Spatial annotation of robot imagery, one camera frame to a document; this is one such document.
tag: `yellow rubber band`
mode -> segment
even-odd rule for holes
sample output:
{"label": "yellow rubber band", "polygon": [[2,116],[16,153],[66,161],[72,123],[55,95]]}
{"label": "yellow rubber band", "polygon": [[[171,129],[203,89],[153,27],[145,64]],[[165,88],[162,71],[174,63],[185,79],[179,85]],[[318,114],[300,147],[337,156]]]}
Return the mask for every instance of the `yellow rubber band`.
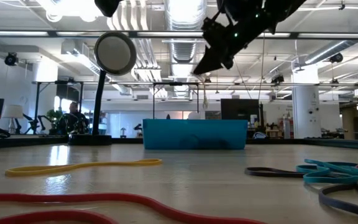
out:
{"label": "yellow rubber band", "polygon": [[54,174],[57,172],[66,172],[73,169],[91,166],[153,166],[161,163],[161,159],[142,159],[134,162],[88,162],[62,166],[28,166],[8,169],[5,171],[5,175],[8,177],[25,177],[32,175]]}

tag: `resistance band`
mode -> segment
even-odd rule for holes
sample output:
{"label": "resistance band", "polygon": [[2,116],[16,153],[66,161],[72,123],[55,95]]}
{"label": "resistance band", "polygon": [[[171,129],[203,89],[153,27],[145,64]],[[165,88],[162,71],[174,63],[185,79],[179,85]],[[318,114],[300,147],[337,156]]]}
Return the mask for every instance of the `resistance band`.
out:
{"label": "resistance band", "polygon": [[[95,202],[122,201],[145,205],[173,220],[187,224],[263,224],[262,222],[243,218],[219,218],[182,212],[168,207],[152,198],[135,194],[81,194],[81,195],[26,195],[0,194],[0,202]],[[94,224],[117,224],[118,222],[93,212],[77,210],[59,210],[34,212],[1,218],[0,224],[34,223],[48,221],[80,221]]]}
{"label": "resistance band", "polygon": [[161,159],[141,159],[134,162],[88,162],[83,164],[68,164],[62,166],[28,166],[8,169],[5,171],[5,175],[8,177],[24,177],[32,175],[54,174],[91,166],[153,166],[160,165],[161,163]]}
{"label": "resistance band", "polygon": [[311,159],[305,159],[305,162],[315,165],[297,166],[297,172],[268,167],[248,167],[246,168],[246,174],[261,177],[303,178],[303,180],[309,184],[337,184],[325,187],[319,191],[320,203],[358,215],[358,205],[343,202],[327,196],[330,193],[342,190],[358,190],[358,164],[348,162],[320,162]]}

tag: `lamp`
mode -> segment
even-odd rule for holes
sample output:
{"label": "lamp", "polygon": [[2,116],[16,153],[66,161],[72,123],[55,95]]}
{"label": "lamp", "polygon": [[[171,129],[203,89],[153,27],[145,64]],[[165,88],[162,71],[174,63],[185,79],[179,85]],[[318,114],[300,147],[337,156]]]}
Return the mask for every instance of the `lamp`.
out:
{"label": "lamp", "polygon": [[21,105],[6,105],[2,111],[2,118],[10,118],[9,134],[15,133],[14,118],[23,118],[23,107]]}

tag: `black rubber band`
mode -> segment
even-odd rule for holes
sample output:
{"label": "black rubber band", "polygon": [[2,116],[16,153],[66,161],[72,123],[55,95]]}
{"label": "black rubber band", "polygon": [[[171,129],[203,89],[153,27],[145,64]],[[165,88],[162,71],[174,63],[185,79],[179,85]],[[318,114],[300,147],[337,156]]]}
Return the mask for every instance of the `black rubber band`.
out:
{"label": "black rubber band", "polygon": [[291,178],[303,178],[306,173],[280,170],[268,167],[248,167],[245,171],[248,175],[254,175],[258,177],[291,177]]}
{"label": "black rubber band", "polygon": [[[306,174],[302,172],[280,170],[280,169],[274,169],[268,167],[248,167],[246,168],[245,173],[248,175],[254,175],[259,177],[289,177],[289,178],[302,178],[303,175]],[[358,183],[331,185],[320,189],[318,192],[318,198],[320,203],[324,205],[338,208],[358,215],[358,205],[328,197],[328,194],[338,191],[343,191],[343,190],[352,190],[352,189],[358,190]]]}
{"label": "black rubber band", "polygon": [[352,190],[354,188],[358,190],[358,184],[338,184],[334,186],[325,187],[318,192],[318,200],[324,205],[328,205],[358,215],[358,205],[327,196],[328,194],[334,192]]}

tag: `teal plastic container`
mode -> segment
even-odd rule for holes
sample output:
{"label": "teal plastic container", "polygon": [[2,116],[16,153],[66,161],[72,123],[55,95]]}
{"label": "teal plastic container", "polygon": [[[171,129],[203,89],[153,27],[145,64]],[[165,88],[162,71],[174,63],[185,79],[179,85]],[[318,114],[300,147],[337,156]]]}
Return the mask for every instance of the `teal plastic container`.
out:
{"label": "teal plastic container", "polygon": [[244,149],[246,120],[144,119],[145,149]]}

